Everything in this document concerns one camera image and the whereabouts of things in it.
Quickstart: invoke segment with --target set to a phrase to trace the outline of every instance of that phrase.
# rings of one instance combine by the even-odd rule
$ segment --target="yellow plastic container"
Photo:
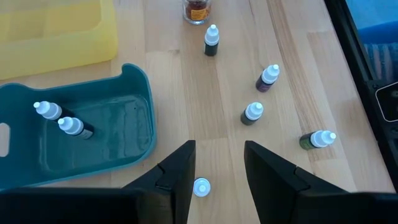
[[[0,79],[112,59],[112,0],[0,0]]]

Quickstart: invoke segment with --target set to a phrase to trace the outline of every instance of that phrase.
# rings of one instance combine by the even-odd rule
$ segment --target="white cap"
[[[64,117],[58,120],[58,125],[62,131],[70,135],[77,135],[83,130],[83,122],[78,118]]]
[[[279,76],[279,65],[270,65],[261,75],[261,80],[266,84],[273,84]]]
[[[209,28],[207,28],[205,42],[207,45],[214,46],[218,44],[219,40],[220,35],[218,34],[217,26],[213,24]]]
[[[36,112],[41,114],[45,119],[55,120],[62,114],[60,106],[48,101],[35,102],[33,107],[36,108]]]
[[[246,108],[244,114],[246,117],[252,121],[255,121],[259,119],[262,115],[262,112],[264,111],[264,107],[262,106],[261,103],[254,102],[249,104],[249,106]]]
[[[317,131],[311,135],[311,143],[315,147],[327,147],[333,144],[337,135],[331,131]]]
[[[205,197],[210,193],[210,182],[205,178],[197,178],[193,183],[193,193],[198,197]]]

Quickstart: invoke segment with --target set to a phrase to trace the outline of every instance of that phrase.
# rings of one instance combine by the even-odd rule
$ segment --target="glass jar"
[[[184,18],[191,24],[204,24],[209,19],[211,0],[182,0]]]

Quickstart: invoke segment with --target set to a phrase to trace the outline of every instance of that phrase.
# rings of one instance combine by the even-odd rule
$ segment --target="wood grain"
[[[197,177],[212,183],[193,196],[189,223],[259,223],[243,161],[254,140],[350,192],[394,192],[323,0],[215,0],[210,23],[220,29],[218,54],[203,54],[205,26],[183,21],[181,0],[114,0],[119,52],[109,62],[5,80],[35,88],[120,74],[135,63],[150,80],[157,147],[139,165],[52,186],[122,187],[188,139],[197,140]],[[267,93],[254,83],[268,65],[281,74]],[[239,116],[265,107],[252,126]],[[337,141],[300,148],[301,135],[329,129]]]

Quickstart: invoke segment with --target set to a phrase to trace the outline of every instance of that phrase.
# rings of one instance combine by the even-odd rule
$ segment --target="tray handle hole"
[[[0,157],[6,157],[9,152],[10,126],[0,123]]]

